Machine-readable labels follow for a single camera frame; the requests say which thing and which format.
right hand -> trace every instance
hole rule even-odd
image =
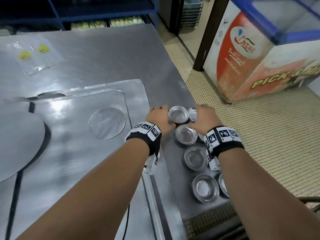
[[[223,125],[213,107],[207,104],[196,104],[197,120],[195,123],[189,123],[189,127],[195,129],[199,134],[206,135],[209,130],[216,126]]]

black cable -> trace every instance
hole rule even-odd
[[[124,234],[123,234],[122,240],[125,240],[126,233],[127,233],[127,227],[128,227],[128,222],[129,222],[129,210],[130,210],[130,204],[128,206],[127,222],[125,224],[125,229],[124,229]]]

stacked tray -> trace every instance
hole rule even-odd
[[[198,25],[202,6],[203,4],[200,0],[185,0],[180,27],[191,27]]]

hand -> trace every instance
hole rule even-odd
[[[223,125],[213,107],[207,104],[196,104],[197,120],[195,123],[189,123],[189,127],[195,129],[199,134],[206,135],[210,129]]]
[[[146,116],[146,121],[155,124],[161,130],[162,135],[165,135],[172,131],[176,125],[174,123],[169,124],[168,105],[158,106],[156,108],[150,108],[149,114]]]

dark wooden door frame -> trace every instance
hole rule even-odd
[[[203,71],[203,64],[205,63],[212,42],[214,41],[214,36],[217,33],[228,2],[229,0],[214,0],[208,23],[205,28],[199,50],[193,64],[193,69],[198,72]]]

